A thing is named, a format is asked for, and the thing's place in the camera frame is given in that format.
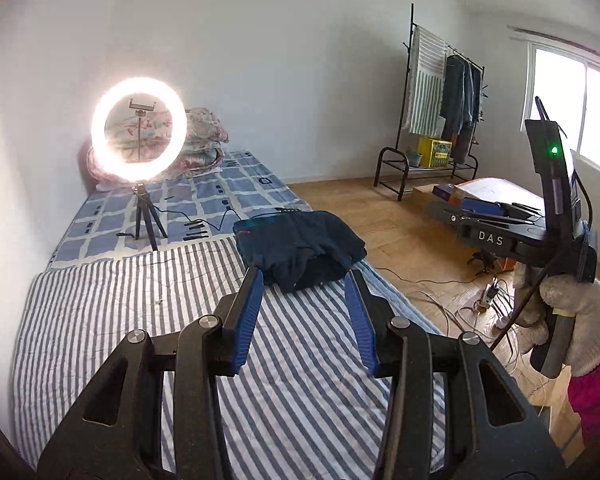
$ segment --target metal clothes rack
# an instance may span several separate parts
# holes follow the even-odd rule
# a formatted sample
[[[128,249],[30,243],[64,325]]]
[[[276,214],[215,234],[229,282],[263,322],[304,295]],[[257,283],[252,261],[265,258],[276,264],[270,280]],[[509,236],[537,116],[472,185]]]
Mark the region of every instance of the metal clothes rack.
[[[413,43],[414,28],[418,26],[418,24],[413,21],[413,13],[414,13],[414,4],[411,4],[411,25],[410,25],[410,30],[409,30],[409,44],[407,45],[407,44],[403,43],[403,45],[407,48],[407,53],[408,53],[407,54],[407,72],[404,77],[404,92],[402,94],[402,108],[400,110],[400,123],[398,124],[398,133],[395,137],[395,145],[394,146],[385,146],[382,150],[380,150],[380,153],[378,154],[378,165],[376,166],[376,176],[374,178],[374,187],[377,187],[378,184],[381,184],[382,186],[386,187],[387,189],[390,189],[391,191],[393,191],[394,193],[397,193],[398,202],[400,202],[400,200],[402,200],[402,196],[404,195],[405,192],[408,193],[408,192],[413,191],[413,188],[407,189],[407,190],[404,189],[406,181],[409,178],[410,174],[412,174],[412,173],[415,173],[415,174],[423,173],[424,174],[424,176],[416,176],[411,179],[411,180],[417,180],[420,178],[430,178],[430,175],[427,175],[427,173],[431,173],[432,171],[436,172],[436,176],[440,176],[440,172],[450,171],[451,172],[450,176],[452,178],[456,176],[456,177],[460,178],[461,180],[464,180],[465,182],[467,182],[468,180],[475,179],[475,175],[478,172],[478,159],[475,157],[475,155],[471,154],[472,146],[474,144],[477,144],[477,142],[475,141],[475,139],[473,137],[472,137],[471,145],[469,146],[469,153],[467,156],[474,160],[474,162],[475,162],[474,165],[471,165],[469,163],[457,164],[457,163],[453,162],[453,163],[447,164],[446,166],[443,166],[440,168],[414,168],[414,167],[409,166],[409,161],[407,160],[406,154],[401,152],[400,150],[398,150],[398,144],[400,143],[400,134],[402,133],[402,120],[404,119],[404,105],[406,104],[406,101],[407,101],[407,88],[408,88],[408,83],[409,83],[409,72],[411,70],[411,44]],[[484,66],[479,66],[478,64],[474,63],[471,59],[469,59],[467,56],[462,54],[459,50],[455,49],[451,45],[448,44],[448,45],[446,45],[446,47],[449,50],[453,51],[457,56],[462,57],[462,59],[464,59],[471,65],[475,66],[478,70],[480,70],[480,72],[482,73],[482,80],[484,81]],[[475,127],[477,126],[477,123],[478,123],[478,121],[475,121],[472,135],[475,133]],[[396,155],[399,155],[401,158],[399,160],[384,160],[384,154],[386,152],[395,153]],[[380,180],[380,170],[382,169],[383,164],[386,164],[386,165],[390,166],[391,168],[394,168],[394,169],[402,172],[402,177],[398,178],[398,179],[393,179],[393,180]],[[473,170],[474,171],[474,174],[471,177],[471,179],[464,178],[456,173],[457,171],[465,171],[465,170]],[[400,189],[395,189],[395,188],[389,186],[390,182],[400,182]]]

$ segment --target bed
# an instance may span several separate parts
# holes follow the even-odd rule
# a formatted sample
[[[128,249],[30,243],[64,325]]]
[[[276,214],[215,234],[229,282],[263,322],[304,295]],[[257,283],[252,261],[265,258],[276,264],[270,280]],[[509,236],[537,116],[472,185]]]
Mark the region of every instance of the bed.
[[[226,211],[224,200],[243,218],[276,206],[309,209],[248,152],[230,154],[219,173],[189,180],[195,182],[156,185],[149,190],[152,200],[215,225]],[[151,252],[144,246],[148,241],[138,240],[133,248],[128,243],[134,240],[116,237],[133,225],[131,198],[122,192],[90,196],[49,268],[31,285],[16,342],[12,401],[17,445],[33,466],[72,402],[127,332],[181,330],[211,312],[221,296],[235,292],[244,275],[230,234],[231,212],[219,231],[211,228],[195,237],[184,225],[186,218],[163,213],[169,238],[161,241],[160,251]],[[89,223],[89,232],[81,233],[78,226]],[[116,245],[94,243],[104,234]],[[397,314],[440,333],[366,261],[357,267],[372,293],[386,297]],[[164,382],[162,462],[173,471],[173,375]],[[292,294],[266,287],[247,363],[236,378],[221,378],[218,389],[237,478],[371,477],[389,383],[365,375],[343,281]],[[444,424],[442,381],[436,378],[432,470],[444,459]]]

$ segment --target tripod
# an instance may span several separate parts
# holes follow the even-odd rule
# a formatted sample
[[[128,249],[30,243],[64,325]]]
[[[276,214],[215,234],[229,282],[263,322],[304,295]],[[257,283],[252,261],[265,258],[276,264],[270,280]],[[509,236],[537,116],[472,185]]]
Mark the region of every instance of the tripod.
[[[146,192],[144,184],[136,184],[134,187],[134,193],[138,196],[138,204],[136,205],[136,236],[135,239],[138,240],[140,237],[140,221],[141,218],[144,218],[144,226],[146,227],[146,233],[149,235],[149,241],[151,242],[151,248],[154,251],[158,250],[158,244],[155,241],[154,234],[154,225],[151,220],[151,216],[154,217],[155,223],[160,229],[160,233],[164,238],[167,238],[167,233],[162,227],[162,223],[160,222],[160,217],[158,216],[158,211],[155,208],[153,202],[151,202],[151,197]]]

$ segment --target hand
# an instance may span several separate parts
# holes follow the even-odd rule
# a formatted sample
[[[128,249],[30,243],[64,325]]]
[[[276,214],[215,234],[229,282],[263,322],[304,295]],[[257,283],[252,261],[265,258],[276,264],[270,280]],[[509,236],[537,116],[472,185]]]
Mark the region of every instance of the hand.
[[[517,306],[535,281],[539,269],[516,264],[513,286]],[[579,283],[573,276],[562,274],[542,280],[516,321],[520,352],[529,352],[534,345],[544,344],[549,332],[544,322],[547,304],[562,316],[575,316],[575,326],[564,364],[571,374],[581,377],[600,364],[600,282]]]

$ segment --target wooden floor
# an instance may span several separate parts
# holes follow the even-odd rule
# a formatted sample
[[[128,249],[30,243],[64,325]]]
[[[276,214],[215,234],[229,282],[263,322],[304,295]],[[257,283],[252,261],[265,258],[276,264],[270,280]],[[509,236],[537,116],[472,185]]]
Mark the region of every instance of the wooden floor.
[[[453,229],[424,218],[424,206],[430,198],[415,191],[397,202],[394,193],[374,188],[371,179],[294,184],[291,188],[314,209],[342,218],[366,242],[369,262],[443,333],[457,337],[460,329],[448,322],[436,302],[462,316],[459,322],[467,330],[475,327],[485,336],[493,336],[496,312],[490,309],[476,316],[470,308],[491,276],[476,277],[482,264],[467,264],[474,249],[456,240]],[[511,273],[498,277],[507,282],[512,293]],[[551,407],[551,434],[561,447],[580,423],[566,401],[570,370],[564,368],[556,380],[549,381],[531,368],[528,356],[518,355],[514,336],[512,345],[513,354],[506,339],[495,353],[533,405]],[[572,462],[581,450],[578,432],[564,450],[565,460]]]

